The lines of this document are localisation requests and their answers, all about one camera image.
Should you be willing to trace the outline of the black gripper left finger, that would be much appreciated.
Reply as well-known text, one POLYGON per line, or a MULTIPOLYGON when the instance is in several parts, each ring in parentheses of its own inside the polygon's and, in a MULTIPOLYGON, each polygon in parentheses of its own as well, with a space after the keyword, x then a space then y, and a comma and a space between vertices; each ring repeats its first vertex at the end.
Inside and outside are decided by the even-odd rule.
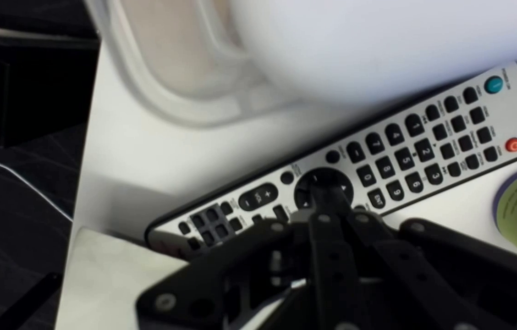
POLYGON ((342 227, 353 218, 337 189, 313 189, 289 222, 267 218, 188 260, 137 295, 139 330, 236 330, 274 302, 272 326, 353 324, 357 268, 342 227))

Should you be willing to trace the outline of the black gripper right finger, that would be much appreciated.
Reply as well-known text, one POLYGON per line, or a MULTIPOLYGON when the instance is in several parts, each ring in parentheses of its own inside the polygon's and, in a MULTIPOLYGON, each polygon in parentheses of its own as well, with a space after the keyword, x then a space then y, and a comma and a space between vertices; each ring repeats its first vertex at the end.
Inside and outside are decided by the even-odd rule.
POLYGON ((408 330, 517 330, 517 255, 423 218, 397 231, 348 218, 364 269, 381 277, 408 330))

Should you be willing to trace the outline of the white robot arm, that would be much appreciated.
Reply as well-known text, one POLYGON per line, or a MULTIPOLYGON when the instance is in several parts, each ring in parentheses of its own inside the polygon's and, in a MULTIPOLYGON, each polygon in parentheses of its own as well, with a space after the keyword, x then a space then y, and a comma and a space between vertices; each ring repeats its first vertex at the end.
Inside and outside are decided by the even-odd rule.
POLYGON ((146 229, 183 268, 135 301, 139 330, 517 330, 517 257, 388 216, 517 161, 517 0, 371 0, 329 31, 355 92, 426 99, 236 181, 146 229))

